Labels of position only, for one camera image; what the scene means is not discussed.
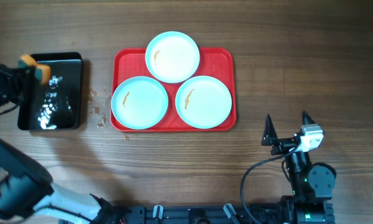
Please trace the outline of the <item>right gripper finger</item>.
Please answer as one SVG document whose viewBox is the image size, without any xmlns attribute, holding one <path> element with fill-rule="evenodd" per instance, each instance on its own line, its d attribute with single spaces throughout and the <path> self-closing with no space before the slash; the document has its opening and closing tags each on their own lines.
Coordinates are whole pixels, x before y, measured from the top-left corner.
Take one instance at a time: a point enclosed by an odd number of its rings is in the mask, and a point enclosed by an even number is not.
<svg viewBox="0 0 373 224">
<path fill-rule="evenodd" d="M 303 125 L 315 124 L 313 119 L 310 117 L 310 115 L 306 111 L 302 111 L 302 122 L 303 122 Z"/>
<path fill-rule="evenodd" d="M 277 133 L 275 131 L 272 119 L 268 114 L 265 118 L 265 128 L 261 141 L 262 146 L 273 146 L 279 143 Z"/>
</svg>

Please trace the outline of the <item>green orange sponge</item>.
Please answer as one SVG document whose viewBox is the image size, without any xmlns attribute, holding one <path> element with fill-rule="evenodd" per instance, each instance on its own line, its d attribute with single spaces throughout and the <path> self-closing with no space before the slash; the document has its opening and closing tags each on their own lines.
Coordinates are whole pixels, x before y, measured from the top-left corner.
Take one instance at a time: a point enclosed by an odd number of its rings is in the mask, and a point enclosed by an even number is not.
<svg viewBox="0 0 373 224">
<path fill-rule="evenodd" d="M 50 67 L 48 65 L 38 63 L 28 54 L 21 55 L 18 60 L 18 67 L 25 68 L 27 73 L 31 74 L 41 85 L 45 85 L 50 80 Z"/>
</svg>

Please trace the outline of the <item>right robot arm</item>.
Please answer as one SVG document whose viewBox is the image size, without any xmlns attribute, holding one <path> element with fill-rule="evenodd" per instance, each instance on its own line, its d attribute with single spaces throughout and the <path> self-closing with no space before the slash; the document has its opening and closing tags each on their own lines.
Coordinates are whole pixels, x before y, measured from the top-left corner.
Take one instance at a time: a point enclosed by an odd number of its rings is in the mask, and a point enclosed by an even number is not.
<svg viewBox="0 0 373 224">
<path fill-rule="evenodd" d="M 330 205 L 336 171 L 324 162 L 313 163 L 309 152 L 318 149 L 324 131 L 307 112 L 302 113 L 299 132 L 290 138 L 279 138 L 272 119 L 266 116 L 261 144 L 272 148 L 271 155 L 283 159 L 282 170 L 287 176 L 292 195 L 284 195 L 273 205 L 266 205 L 263 214 L 268 223 L 332 223 Z"/>
</svg>

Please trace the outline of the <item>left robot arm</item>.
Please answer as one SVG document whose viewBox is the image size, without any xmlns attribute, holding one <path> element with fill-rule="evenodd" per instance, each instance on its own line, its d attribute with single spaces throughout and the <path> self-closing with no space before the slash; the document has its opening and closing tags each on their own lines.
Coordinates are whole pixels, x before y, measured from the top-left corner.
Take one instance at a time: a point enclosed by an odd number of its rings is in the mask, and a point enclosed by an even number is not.
<svg viewBox="0 0 373 224">
<path fill-rule="evenodd" d="M 50 67 L 23 55 L 16 68 L 0 64 L 0 107 L 24 106 L 32 87 L 48 84 Z M 14 217 L 55 217 L 59 223 L 116 223 L 113 206 L 54 183 L 48 170 L 0 138 L 0 223 Z"/>
</svg>

